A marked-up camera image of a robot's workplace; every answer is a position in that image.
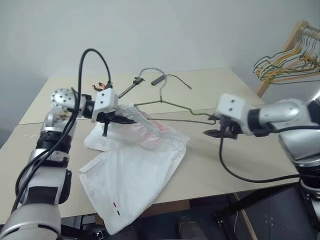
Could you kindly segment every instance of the table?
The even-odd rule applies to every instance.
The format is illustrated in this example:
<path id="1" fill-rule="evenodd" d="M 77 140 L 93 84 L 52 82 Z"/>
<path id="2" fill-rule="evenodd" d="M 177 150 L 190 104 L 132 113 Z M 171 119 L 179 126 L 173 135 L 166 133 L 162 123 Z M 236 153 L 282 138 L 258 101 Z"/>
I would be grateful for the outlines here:
<path id="1" fill-rule="evenodd" d="M 193 90 L 184 87 L 178 80 L 170 78 L 168 86 L 163 91 L 163 98 L 188 106 L 196 112 L 214 113 L 214 106 L 222 93 L 245 98 L 253 105 L 263 104 L 263 101 L 230 69 L 175 72 L 174 74 L 179 75 L 190 84 Z M 146 81 L 152 81 L 158 76 L 156 73 L 143 75 Z M 119 88 L 121 92 L 131 84 L 133 77 L 132 74 L 114 76 L 112 80 L 114 89 Z M 95 92 L 91 90 L 91 85 L 102 82 L 102 79 L 105 77 L 86 78 L 83 81 L 83 93 L 94 95 Z M 44 116 L 50 109 L 51 92 L 57 88 L 76 86 L 75 82 L 76 78 L 49 79 L 1 148 L 0 159 L 3 167 L 0 169 L 0 187 L 5 194 L 2 194 L 1 199 L 0 224 L 3 224 L 10 214 L 15 198 L 16 178 L 27 163 L 32 149 L 36 146 Z M 120 103 L 157 100 L 158 89 L 144 82 L 123 97 Z M 160 103 L 155 106 L 141 106 L 141 109 L 152 113 L 153 118 L 205 120 L 204 116 L 193 116 L 187 111 Z M 218 157 L 219 139 L 202 133 L 209 129 L 216 129 L 218 125 L 173 121 L 165 121 L 165 124 L 189 136 L 190 141 L 187 144 L 184 159 L 155 203 L 248 191 L 297 181 L 289 179 L 264 184 L 240 181 L 228 174 L 221 166 Z M 78 169 L 100 153 L 87 149 L 83 143 L 94 126 L 88 119 L 80 119 L 77 123 L 69 153 L 68 168 L 73 172 L 71 192 L 69 199 L 59 206 L 61 217 L 95 213 L 77 176 Z M 278 143 L 278 136 L 275 134 L 262 138 L 241 135 L 238 140 L 226 139 L 223 156 L 226 164 L 234 172 L 246 178 L 265 179 L 297 173 Z"/>

